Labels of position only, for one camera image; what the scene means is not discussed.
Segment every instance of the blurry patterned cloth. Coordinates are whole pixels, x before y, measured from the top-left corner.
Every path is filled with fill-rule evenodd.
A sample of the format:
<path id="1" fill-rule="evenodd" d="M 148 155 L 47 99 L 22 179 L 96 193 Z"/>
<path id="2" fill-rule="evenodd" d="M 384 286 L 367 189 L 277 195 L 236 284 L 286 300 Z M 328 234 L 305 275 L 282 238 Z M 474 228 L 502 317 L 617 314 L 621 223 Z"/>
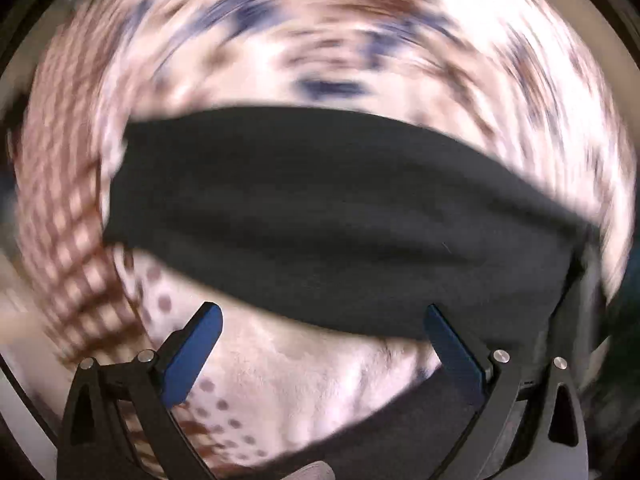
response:
<path id="1" fill-rule="evenodd" d="M 103 246 L 127 121 L 233 105 L 357 110 L 469 144 L 598 225 L 607 295 L 619 287 L 635 155 L 599 67 L 543 0 L 95 0 L 36 73 L 16 164 L 24 264 L 70 370 L 156 348 L 220 304 L 223 336 L 175 411 L 220 476 L 366 418 L 438 366 L 429 344 L 276 318 Z"/>

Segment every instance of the blue gripper pad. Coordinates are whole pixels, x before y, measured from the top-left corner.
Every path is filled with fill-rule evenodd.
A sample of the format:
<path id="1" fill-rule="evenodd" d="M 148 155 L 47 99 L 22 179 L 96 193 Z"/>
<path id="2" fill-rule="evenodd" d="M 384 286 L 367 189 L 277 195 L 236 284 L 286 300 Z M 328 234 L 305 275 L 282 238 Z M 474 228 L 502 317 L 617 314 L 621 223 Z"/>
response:
<path id="1" fill-rule="evenodd" d="M 479 410 L 486 399 L 481 367 L 433 304 L 427 307 L 424 327 L 445 371 L 466 400 Z"/>
<path id="2" fill-rule="evenodd" d="M 172 347 L 180 336 L 186 335 L 164 371 L 161 388 L 162 403 L 170 408 L 187 399 L 188 393 L 202 370 L 209 354 L 222 333 L 222 311 L 215 303 L 204 303 L 187 326 L 172 333 L 162 345 Z"/>

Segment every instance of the silver screw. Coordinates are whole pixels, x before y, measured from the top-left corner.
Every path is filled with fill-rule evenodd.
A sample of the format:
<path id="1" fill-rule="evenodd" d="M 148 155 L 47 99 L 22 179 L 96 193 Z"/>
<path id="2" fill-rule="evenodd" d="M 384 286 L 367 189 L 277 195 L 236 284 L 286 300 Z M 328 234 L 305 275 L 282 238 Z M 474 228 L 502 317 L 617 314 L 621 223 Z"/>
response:
<path id="1" fill-rule="evenodd" d="M 561 370 L 566 370 L 568 366 L 566 363 L 566 359 L 563 359 L 561 357 L 556 357 L 554 359 L 554 365 L 556 366 L 556 368 L 560 368 Z"/>
<path id="2" fill-rule="evenodd" d="M 155 356 L 156 353 L 153 350 L 143 350 L 138 354 L 138 361 L 141 363 L 148 363 L 151 362 Z"/>
<path id="3" fill-rule="evenodd" d="M 508 363 L 511 356 L 506 350 L 496 350 L 494 352 L 494 359 L 499 363 Z"/>
<path id="4" fill-rule="evenodd" d="M 88 370 L 93 365 L 94 365 L 93 357 L 87 357 L 85 359 L 82 359 L 82 361 L 80 361 L 80 367 L 82 368 L 82 370 Z"/>

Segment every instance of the patterned fabric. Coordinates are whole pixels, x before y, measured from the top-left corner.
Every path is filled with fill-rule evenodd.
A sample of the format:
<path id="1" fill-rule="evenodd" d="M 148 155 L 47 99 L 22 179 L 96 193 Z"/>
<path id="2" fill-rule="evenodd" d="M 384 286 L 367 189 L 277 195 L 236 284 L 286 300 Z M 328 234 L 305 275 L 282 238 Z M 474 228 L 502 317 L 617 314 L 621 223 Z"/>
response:
<path id="1" fill-rule="evenodd" d="M 102 244 L 127 120 L 235 104 L 360 110 L 465 142 L 599 225 L 609 297 L 620 284 L 634 154 L 600 69 L 543 0 L 87 4 L 34 81 L 17 160 L 24 263 L 70 368 L 129 359 L 204 299 L 221 305 L 225 333 L 176 412 L 220 476 L 362 420 L 438 365 L 427 344 L 276 319 Z"/>

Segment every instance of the black garment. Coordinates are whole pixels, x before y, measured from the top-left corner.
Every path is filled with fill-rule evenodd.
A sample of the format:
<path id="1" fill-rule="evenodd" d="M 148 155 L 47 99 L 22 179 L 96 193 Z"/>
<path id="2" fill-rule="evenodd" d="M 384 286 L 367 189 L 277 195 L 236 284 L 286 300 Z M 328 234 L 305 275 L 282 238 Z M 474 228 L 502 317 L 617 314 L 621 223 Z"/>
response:
<path id="1" fill-rule="evenodd" d="M 533 348 L 576 253 L 597 244 L 592 226 L 500 164 L 377 116 L 228 108 L 130 124 L 126 139 L 106 240 L 249 304 L 344 332 L 421 339 L 436 303 L 491 349 Z M 564 338 L 572 369 L 593 349 L 598 305 L 568 316 L 586 327 L 569 330 L 580 341 Z M 562 334 L 548 339 L 557 348 Z M 439 372 L 251 478 L 326 460 L 338 480 L 424 480 L 471 416 Z"/>

